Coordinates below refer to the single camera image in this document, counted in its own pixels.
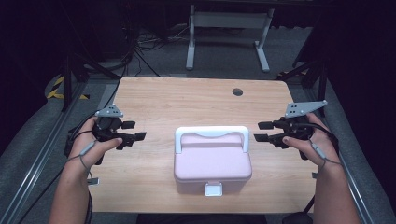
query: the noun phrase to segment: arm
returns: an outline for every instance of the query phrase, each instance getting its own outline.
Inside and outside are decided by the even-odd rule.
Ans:
[[[84,123],[80,132],[91,131],[95,118]],[[92,133],[83,133],[77,137],[69,159],[76,157],[83,148],[95,140]],[[55,191],[49,223],[84,223],[89,200],[87,169],[90,169],[111,148],[118,146],[122,139],[107,142],[95,142],[93,147],[81,157],[66,163]]]
[[[326,126],[314,114],[308,114],[311,123]],[[323,160],[309,141],[284,137],[283,142],[301,150],[319,167],[314,206],[314,223],[361,223],[340,160],[327,134],[316,129],[311,137],[326,155]]]

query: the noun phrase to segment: person's left hand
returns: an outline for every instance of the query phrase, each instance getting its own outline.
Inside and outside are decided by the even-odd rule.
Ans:
[[[84,149],[87,145],[89,145],[92,141],[95,141],[96,138],[92,134],[92,128],[95,124],[97,118],[93,117],[88,119],[78,133],[81,133],[75,140],[72,150],[69,155],[69,159],[76,157],[79,153]],[[82,157],[84,164],[89,169],[94,164],[96,164],[102,157],[105,155],[107,151],[110,149],[117,147],[122,143],[122,138],[115,138],[105,142],[96,141],[93,147]]]

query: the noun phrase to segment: forearm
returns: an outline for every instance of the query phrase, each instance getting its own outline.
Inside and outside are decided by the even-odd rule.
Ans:
[[[340,164],[326,162],[317,178],[315,223],[360,223],[360,219]]]
[[[79,161],[70,161],[64,167],[55,191],[49,223],[83,223],[85,220],[89,200],[87,174],[76,162]]]

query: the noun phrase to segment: wooden table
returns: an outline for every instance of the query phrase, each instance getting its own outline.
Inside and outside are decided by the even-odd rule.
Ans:
[[[233,89],[243,91],[241,96]],[[289,213],[304,210],[315,193],[311,173],[296,149],[258,143],[257,123],[284,115],[291,102],[280,81],[174,77],[124,77],[115,97],[123,120],[146,139],[123,151],[110,150],[102,165],[93,166],[100,178],[90,187],[94,212],[129,213]],[[243,125],[249,128],[253,175],[241,192],[221,197],[177,193],[174,179],[174,133],[180,126]]]

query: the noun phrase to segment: pink plastic case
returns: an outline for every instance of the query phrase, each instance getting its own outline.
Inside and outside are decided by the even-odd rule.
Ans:
[[[179,193],[221,196],[240,191],[252,176],[244,126],[181,127],[175,139]]]

